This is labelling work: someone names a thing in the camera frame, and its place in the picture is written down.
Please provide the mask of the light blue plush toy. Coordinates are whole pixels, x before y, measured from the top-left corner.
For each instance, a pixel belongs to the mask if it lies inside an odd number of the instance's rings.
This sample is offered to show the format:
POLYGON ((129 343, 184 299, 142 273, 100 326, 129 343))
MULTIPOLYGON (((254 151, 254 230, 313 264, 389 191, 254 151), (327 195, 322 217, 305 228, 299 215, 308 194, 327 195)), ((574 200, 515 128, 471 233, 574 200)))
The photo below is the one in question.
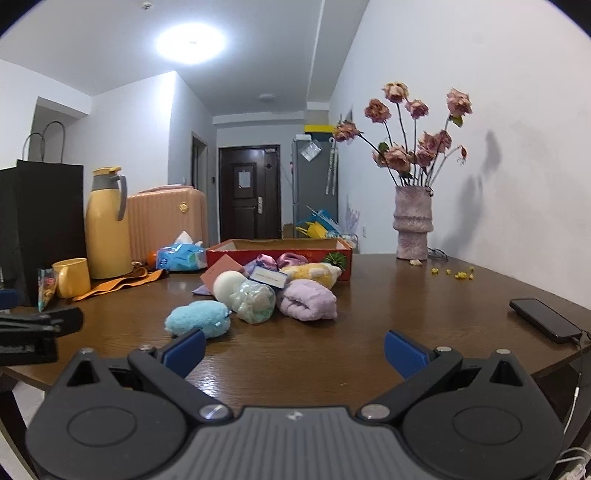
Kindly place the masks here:
POLYGON ((217 338, 228 332, 230 315, 231 311, 221 302, 194 301, 173 309, 164 321, 164 330, 173 336, 181 336, 199 328, 207 339, 217 338))

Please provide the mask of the white foam piece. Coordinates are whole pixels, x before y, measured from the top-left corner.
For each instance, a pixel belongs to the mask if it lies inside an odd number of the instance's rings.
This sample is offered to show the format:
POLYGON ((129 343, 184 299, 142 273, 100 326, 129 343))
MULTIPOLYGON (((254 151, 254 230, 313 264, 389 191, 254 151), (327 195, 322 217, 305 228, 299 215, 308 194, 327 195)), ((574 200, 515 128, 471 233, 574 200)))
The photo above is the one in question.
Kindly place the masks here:
POLYGON ((229 303, 229 297, 245 282, 247 278, 242 272, 228 270, 219 274, 212 285, 212 294, 218 302, 229 303))

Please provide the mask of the clear bag of cotton pads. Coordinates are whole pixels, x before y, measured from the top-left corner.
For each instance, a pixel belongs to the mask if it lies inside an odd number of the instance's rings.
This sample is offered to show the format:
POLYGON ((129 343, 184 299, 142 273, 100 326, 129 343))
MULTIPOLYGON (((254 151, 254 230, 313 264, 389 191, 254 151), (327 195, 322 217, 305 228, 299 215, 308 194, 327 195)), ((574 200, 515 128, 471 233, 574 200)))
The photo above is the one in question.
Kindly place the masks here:
POLYGON ((276 308, 276 292, 269 285, 245 280, 229 296, 229 308, 246 323, 266 322, 276 308))

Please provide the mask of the lilac fluffy towel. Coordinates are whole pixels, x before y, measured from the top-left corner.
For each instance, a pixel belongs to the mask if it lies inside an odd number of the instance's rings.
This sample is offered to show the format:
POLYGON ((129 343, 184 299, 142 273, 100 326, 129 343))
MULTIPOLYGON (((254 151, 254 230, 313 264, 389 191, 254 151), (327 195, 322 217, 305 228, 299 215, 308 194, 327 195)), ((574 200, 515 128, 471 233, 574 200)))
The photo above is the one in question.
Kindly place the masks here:
POLYGON ((301 322, 338 318, 337 297, 314 280, 290 281, 277 294, 276 306, 283 315, 301 322))

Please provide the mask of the small snack packet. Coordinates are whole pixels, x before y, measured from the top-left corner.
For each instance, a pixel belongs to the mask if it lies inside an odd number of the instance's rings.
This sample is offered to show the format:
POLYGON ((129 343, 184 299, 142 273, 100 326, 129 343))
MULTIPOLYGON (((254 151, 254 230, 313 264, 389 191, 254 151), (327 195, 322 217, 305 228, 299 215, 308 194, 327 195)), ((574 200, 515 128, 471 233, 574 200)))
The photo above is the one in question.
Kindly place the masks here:
POLYGON ((52 301, 57 289, 57 274, 53 268, 38 270, 38 302, 39 312, 43 312, 52 301))

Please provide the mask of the purple fabric pouch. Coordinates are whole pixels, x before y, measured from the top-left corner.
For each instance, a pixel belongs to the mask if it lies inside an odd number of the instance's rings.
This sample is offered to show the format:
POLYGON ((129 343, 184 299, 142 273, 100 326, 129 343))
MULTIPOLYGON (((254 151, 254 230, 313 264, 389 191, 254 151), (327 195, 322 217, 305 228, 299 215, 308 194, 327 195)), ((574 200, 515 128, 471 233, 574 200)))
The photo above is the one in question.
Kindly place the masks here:
POLYGON ((199 295, 199 296, 211 296, 211 290, 209 290, 207 288, 207 286, 205 284, 201 284, 197 287, 197 289, 194 289, 192 291, 193 295, 199 295))

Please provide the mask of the blue tissue pack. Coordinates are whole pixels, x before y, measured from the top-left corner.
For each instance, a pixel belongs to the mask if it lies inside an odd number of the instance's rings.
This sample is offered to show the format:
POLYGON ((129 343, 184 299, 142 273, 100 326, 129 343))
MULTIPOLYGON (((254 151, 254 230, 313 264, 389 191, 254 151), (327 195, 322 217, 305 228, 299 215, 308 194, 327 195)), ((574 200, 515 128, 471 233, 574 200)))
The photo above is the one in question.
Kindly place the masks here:
POLYGON ((207 267, 206 249, 201 241, 193 241, 182 231, 175 241, 156 253, 155 267, 168 272, 198 271, 207 267))

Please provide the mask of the yellow thermos jug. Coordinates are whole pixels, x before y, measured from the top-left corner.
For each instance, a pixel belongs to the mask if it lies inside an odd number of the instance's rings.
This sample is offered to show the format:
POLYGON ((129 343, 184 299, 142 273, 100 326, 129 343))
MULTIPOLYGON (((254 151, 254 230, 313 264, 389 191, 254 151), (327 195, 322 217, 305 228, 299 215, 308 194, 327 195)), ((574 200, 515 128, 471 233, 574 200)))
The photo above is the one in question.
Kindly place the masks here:
POLYGON ((127 181, 119 166, 93 171, 85 214, 90 277, 111 279, 132 270, 127 181))

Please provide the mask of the black paper shopping bag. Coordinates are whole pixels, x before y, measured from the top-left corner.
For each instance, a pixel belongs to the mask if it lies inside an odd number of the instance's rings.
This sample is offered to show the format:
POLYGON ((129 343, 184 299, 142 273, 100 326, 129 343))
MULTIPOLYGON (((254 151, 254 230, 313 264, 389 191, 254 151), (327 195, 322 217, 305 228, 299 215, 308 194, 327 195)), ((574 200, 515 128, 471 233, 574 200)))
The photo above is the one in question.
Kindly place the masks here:
POLYGON ((1 171, 1 270, 18 303, 37 304, 38 271, 84 257, 84 167, 19 159, 1 171))

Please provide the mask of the yellow white alpaca plush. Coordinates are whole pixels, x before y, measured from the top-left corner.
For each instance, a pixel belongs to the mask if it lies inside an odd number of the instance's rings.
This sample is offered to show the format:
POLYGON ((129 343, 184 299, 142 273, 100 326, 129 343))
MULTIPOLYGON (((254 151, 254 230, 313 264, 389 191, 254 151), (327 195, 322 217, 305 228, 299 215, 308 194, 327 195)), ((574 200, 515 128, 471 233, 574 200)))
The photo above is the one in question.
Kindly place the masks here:
POLYGON ((281 268, 280 272, 287 275, 288 281, 312 280, 328 289, 332 289, 342 275, 341 268, 325 262, 291 265, 281 268))

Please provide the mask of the red cardboard box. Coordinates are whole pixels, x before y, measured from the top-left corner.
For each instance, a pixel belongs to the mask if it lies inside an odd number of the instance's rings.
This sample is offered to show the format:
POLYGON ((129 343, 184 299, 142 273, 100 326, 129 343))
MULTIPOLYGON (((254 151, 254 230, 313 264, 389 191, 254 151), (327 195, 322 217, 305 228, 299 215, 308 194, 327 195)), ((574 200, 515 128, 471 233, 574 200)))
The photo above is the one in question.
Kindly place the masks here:
POLYGON ((304 256, 310 263, 328 262, 342 270, 339 281, 351 279, 353 249, 341 238, 230 239, 207 248, 205 258, 208 266, 212 266, 224 255, 228 255, 240 265, 245 265, 259 255, 267 255, 277 260, 284 253, 304 256))

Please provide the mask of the black smartphone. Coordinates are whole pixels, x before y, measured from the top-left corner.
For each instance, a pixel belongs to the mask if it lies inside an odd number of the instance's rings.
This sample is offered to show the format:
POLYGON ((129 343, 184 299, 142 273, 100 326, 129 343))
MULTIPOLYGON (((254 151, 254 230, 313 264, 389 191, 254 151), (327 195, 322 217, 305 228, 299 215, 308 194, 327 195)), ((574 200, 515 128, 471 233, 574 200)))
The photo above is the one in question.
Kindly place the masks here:
POLYGON ((583 331, 566 317, 535 298, 512 299, 510 308, 554 343, 576 343, 583 331))

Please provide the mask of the pink hard-shell suitcase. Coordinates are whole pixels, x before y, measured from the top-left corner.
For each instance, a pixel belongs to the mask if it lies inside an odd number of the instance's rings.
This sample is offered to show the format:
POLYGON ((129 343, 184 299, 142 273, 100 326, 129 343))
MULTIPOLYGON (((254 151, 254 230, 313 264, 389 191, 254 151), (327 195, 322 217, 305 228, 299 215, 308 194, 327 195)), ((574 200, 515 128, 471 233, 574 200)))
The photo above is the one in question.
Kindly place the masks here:
POLYGON ((182 233, 208 244, 204 193, 182 185, 154 187, 127 199, 131 258, 145 262, 150 253, 171 245, 182 233))

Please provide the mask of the purple satin scrunchie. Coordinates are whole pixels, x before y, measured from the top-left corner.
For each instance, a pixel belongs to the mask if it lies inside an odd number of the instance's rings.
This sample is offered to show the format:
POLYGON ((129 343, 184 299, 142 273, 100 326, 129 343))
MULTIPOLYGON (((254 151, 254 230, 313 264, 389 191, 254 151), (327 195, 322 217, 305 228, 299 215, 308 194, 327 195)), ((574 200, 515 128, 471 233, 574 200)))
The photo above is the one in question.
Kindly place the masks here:
POLYGON ((243 273, 246 277, 252 275, 256 267, 262 267, 270 271, 280 271, 288 266, 301 266, 308 264, 308 259, 303 255, 298 255, 293 252, 281 253, 279 257, 273 258, 270 255, 260 254, 249 263, 242 267, 243 273))

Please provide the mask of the dark brown door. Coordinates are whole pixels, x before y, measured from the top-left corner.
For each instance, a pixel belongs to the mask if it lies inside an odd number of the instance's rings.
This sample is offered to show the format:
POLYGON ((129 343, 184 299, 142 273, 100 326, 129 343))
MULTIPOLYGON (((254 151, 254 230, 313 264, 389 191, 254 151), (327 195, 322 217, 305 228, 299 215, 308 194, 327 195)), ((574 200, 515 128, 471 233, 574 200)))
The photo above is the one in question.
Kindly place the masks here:
POLYGON ((219 238, 280 237, 280 147, 218 150, 219 238))

